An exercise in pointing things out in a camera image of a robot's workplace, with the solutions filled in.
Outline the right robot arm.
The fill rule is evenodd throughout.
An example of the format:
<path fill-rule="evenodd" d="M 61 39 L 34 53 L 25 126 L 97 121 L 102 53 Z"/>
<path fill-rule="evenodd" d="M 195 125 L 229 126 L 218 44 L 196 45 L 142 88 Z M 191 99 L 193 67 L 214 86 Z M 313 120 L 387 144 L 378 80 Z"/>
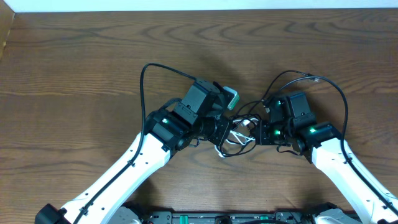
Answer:
<path fill-rule="evenodd" d="M 322 171 L 363 223 L 397 223 L 397 197 L 359 161 L 343 134 L 331 123 L 318 123 L 303 92 L 261 101 L 268 119 L 252 131 L 256 144 L 284 146 Z"/>

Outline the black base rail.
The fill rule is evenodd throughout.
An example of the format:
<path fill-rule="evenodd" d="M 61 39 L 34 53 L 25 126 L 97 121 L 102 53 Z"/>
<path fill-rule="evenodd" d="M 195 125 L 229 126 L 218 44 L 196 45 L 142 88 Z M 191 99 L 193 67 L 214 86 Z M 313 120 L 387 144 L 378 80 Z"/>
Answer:
<path fill-rule="evenodd" d="M 222 223 L 361 223 L 356 214 L 345 214 L 337 207 L 312 209 L 308 212 L 298 210 L 277 210 L 267 213 L 183 213 L 171 211 L 154 211 L 149 213 L 138 212 L 128 208 L 122 215 L 118 215 L 127 223 L 144 224 L 222 224 Z"/>

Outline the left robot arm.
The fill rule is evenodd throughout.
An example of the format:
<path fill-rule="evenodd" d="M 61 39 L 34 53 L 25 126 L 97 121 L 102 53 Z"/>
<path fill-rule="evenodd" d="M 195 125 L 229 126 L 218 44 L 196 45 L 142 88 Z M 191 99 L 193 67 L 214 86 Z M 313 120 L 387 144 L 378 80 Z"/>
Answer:
<path fill-rule="evenodd" d="M 89 188 L 57 209 L 44 206 L 35 223 L 108 223 L 132 193 L 192 140 L 221 146 L 232 122 L 224 116 L 238 92 L 217 82 L 193 82 L 184 98 L 172 98 L 145 120 L 128 150 Z"/>

